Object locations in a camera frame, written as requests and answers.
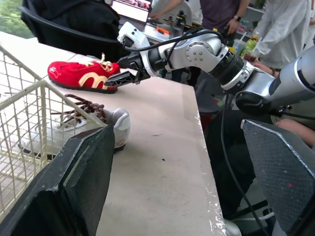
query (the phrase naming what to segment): red sneaker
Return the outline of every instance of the red sneaker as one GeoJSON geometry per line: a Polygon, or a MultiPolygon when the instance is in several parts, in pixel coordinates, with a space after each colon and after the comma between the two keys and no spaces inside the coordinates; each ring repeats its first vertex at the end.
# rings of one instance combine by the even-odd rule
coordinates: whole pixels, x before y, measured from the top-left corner
{"type": "Polygon", "coordinates": [[[107,79],[120,73],[120,67],[116,63],[104,61],[77,62],[56,61],[48,67],[48,77],[56,85],[65,89],[85,90],[101,93],[115,93],[117,88],[105,85],[107,79]]]}

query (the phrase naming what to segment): robotic arm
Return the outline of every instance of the robotic arm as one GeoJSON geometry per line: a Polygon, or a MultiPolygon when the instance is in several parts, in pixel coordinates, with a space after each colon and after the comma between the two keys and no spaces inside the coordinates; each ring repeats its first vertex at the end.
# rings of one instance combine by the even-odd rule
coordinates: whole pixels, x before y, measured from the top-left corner
{"type": "MultiPolygon", "coordinates": [[[[118,40],[137,49],[150,47],[146,36],[132,24],[121,28],[118,40]]],[[[196,66],[220,81],[221,87],[236,96],[238,108],[249,114],[278,112],[287,106],[315,97],[315,47],[308,49],[296,61],[285,66],[278,78],[232,54],[214,33],[205,33],[151,50],[138,50],[118,61],[121,67],[137,70],[137,75],[123,72],[106,82],[107,86],[140,83],[158,75],[158,71],[196,66]]]]}

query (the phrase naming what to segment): black cable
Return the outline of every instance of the black cable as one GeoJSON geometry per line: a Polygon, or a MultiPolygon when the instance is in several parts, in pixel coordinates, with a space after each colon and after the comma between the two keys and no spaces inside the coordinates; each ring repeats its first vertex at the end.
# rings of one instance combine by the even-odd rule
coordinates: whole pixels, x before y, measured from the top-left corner
{"type": "Polygon", "coordinates": [[[217,31],[212,31],[212,30],[205,30],[205,31],[202,31],[202,32],[199,32],[199,33],[194,33],[194,34],[191,34],[191,35],[181,36],[181,37],[179,37],[179,38],[173,38],[173,39],[170,39],[170,40],[167,40],[167,41],[164,41],[164,42],[161,42],[161,43],[152,45],[152,46],[144,47],[144,48],[129,48],[129,47],[125,47],[125,49],[126,49],[127,51],[130,51],[130,52],[143,52],[143,51],[152,50],[152,49],[154,49],[154,48],[158,48],[158,47],[163,46],[163,45],[166,45],[166,44],[170,44],[170,43],[174,43],[174,42],[179,42],[179,41],[186,40],[186,39],[190,39],[190,38],[195,38],[195,37],[197,37],[197,36],[204,35],[204,34],[207,34],[207,33],[215,34],[216,36],[218,36],[218,38],[219,38],[219,39],[221,40],[221,42],[223,43],[222,35],[221,35],[219,32],[217,32],[217,31]]]}
{"type": "MultiPolygon", "coordinates": [[[[186,33],[183,34],[183,36],[186,36],[194,31],[197,31],[197,30],[201,30],[203,29],[203,27],[196,27],[196,28],[191,28],[190,30],[188,30],[186,33]]],[[[171,49],[169,50],[169,54],[167,55],[167,58],[166,58],[166,62],[169,63],[169,60],[171,58],[171,55],[175,49],[175,47],[177,46],[177,44],[179,43],[180,41],[177,41],[176,43],[174,43],[174,45],[171,47],[171,49]]]]}
{"type": "Polygon", "coordinates": [[[281,114],[289,116],[289,117],[297,117],[297,118],[301,118],[301,119],[315,120],[315,117],[306,117],[306,116],[301,116],[301,115],[297,115],[297,114],[291,114],[291,113],[288,113],[288,112],[281,112],[281,114]]]}
{"type": "Polygon", "coordinates": [[[224,153],[224,157],[225,157],[225,161],[227,163],[227,166],[231,172],[231,175],[232,175],[232,178],[238,188],[238,190],[240,191],[240,193],[242,194],[244,200],[246,201],[248,207],[250,208],[251,212],[252,212],[252,215],[254,216],[258,226],[261,228],[261,230],[264,232],[264,234],[266,236],[269,236],[268,232],[266,231],[266,229],[263,227],[262,223],[260,222],[260,219],[258,218],[256,212],[254,211],[251,203],[249,202],[248,198],[246,197],[242,187],[240,186],[239,182],[237,181],[236,177],[235,177],[235,174],[232,170],[232,167],[230,165],[230,162],[227,158],[227,154],[226,154],[226,149],[225,149],[225,145],[224,145],[224,117],[225,117],[225,111],[230,107],[230,104],[231,104],[231,101],[229,101],[229,94],[226,95],[226,98],[225,98],[225,103],[224,103],[224,110],[223,110],[223,115],[222,115],[222,123],[221,123],[221,142],[222,142],[222,148],[223,148],[223,153],[224,153]]]}

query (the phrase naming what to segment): table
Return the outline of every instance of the table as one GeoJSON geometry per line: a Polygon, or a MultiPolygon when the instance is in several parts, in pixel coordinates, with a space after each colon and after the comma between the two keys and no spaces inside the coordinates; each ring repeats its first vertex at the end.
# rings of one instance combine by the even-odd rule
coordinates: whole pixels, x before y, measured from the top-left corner
{"type": "MultiPolygon", "coordinates": [[[[55,60],[91,60],[4,33],[0,43],[45,79],[55,60]]],[[[192,87],[153,77],[116,94],[58,90],[130,113],[97,236],[226,235],[192,87]]]]}
{"type": "Polygon", "coordinates": [[[143,33],[147,36],[149,40],[155,40],[157,42],[163,42],[163,41],[169,40],[168,34],[159,33],[157,32],[156,28],[150,25],[145,26],[143,33]]]}

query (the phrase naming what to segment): white shoe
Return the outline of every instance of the white shoe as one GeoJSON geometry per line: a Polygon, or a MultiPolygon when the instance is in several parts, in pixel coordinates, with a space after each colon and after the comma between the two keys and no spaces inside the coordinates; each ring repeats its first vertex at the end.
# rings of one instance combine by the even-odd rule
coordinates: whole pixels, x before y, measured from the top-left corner
{"type": "MultiPolygon", "coordinates": [[[[81,109],[88,113],[93,119],[99,120],[105,124],[114,124],[115,151],[124,149],[130,132],[130,117],[125,109],[118,108],[115,111],[108,111],[104,109],[104,105],[92,103],[75,95],[67,94],[66,97],[79,100],[80,102],[76,104],[78,106],[82,105],[81,109]]],[[[53,113],[52,115],[59,115],[59,117],[52,122],[48,121],[46,124],[48,159],[52,159],[57,155],[69,138],[81,132],[100,127],[99,124],[87,120],[75,110],[64,113],[67,115],[53,113]]],[[[38,126],[36,126],[35,129],[31,131],[31,140],[22,140],[21,149],[25,153],[31,153],[33,150],[34,154],[40,157],[39,153],[43,147],[43,143],[41,143],[40,140],[41,136],[39,135],[38,126]]]]}

